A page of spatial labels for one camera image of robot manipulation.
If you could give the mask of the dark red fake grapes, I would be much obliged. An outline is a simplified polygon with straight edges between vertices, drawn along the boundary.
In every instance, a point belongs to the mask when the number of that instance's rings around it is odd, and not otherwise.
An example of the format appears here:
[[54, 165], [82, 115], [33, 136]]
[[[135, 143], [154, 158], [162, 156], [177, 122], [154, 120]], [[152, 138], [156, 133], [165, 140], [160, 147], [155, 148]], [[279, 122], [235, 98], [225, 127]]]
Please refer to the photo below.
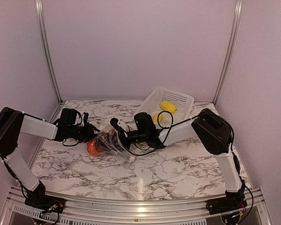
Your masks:
[[102, 132], [98, 137], [104, 150], [118, 150], [118, 137], [115, 132]]

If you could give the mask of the clear zip top bag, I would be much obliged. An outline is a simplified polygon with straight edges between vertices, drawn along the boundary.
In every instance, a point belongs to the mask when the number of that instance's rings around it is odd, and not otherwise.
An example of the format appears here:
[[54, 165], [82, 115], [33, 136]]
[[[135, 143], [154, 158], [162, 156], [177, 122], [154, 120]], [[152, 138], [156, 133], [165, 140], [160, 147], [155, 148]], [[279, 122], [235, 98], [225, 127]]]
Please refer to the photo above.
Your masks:
[[129, 162], [135, 160], [135, 156], [119, 145], [116, 130], [111, 125], [102, 126], [97, 137], [87, 143], [87, 152], [94, 157], [115, 156]]

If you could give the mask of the yellow fake corn cob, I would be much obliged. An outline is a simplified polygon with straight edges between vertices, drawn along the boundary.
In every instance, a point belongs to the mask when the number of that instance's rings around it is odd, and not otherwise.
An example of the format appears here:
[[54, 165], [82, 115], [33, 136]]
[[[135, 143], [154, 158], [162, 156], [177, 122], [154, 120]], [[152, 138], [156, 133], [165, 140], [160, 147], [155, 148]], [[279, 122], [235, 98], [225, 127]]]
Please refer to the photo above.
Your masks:
[[161, 123], [163, 120], [163, 112], [159, 112], [159, 113], [156, 113], [154, 116], [153, 116], [153, 122], [154, 123]]

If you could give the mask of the yellow fake lemon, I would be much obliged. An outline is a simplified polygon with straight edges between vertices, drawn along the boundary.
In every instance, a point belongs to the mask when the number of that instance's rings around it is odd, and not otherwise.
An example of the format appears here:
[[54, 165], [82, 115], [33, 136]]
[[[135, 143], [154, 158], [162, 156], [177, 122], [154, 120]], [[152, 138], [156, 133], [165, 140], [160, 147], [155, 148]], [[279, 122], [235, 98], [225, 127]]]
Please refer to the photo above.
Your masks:
[[164, 110], [170, 113], [175, 113], [177, 108], [169, 101], [162, 101], [159, 106]]

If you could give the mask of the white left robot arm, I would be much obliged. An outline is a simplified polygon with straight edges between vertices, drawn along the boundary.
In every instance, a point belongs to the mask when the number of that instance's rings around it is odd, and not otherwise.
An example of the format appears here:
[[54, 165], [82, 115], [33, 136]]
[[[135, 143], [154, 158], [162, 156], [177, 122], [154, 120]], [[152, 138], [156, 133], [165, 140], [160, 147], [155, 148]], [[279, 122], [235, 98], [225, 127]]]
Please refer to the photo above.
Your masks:
[[65, 147], [71, 139], [75, 144], [87, 143], [96, 138], [99, 129], [88, 121], [87, 112], [80, 113], [73, 108], [64, 108], [54, 122], [35, 117], [22, 111], [4, 107], [0, 112], [0, 158], [9, 174], [18, 182], [25, 204], [44, 213], [62, 213], [65, 199], [46, 193], [46, 187], [28, 166], [20, 150], [24, 138], [47, 139], [62, 143]]

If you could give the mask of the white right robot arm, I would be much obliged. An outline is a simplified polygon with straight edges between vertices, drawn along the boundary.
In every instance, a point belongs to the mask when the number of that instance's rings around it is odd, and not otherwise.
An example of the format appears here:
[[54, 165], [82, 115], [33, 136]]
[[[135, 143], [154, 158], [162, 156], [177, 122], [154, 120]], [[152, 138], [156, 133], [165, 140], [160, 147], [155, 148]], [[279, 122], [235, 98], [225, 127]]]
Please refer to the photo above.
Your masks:
[[146, 112], [136, 114], [134, 121], [136, 130], [130, 130], [128, 125], [116, 118], [110, 120], [121, 148], [132, 153], [132, 144], [146, 143], [148, 150], [144, 154], [148, 155], [179, 141], [199, 138], [204, 148], [217, 160], [225, 182], [225, 196], [207, 201], [209, 213], [223, 213], [247, 206], [245, 181], [240, 175], [239, 160], [233, 152], [234, 131], [224, 118], [205, 108], [198, 115], [169, 127], [156, 126]]

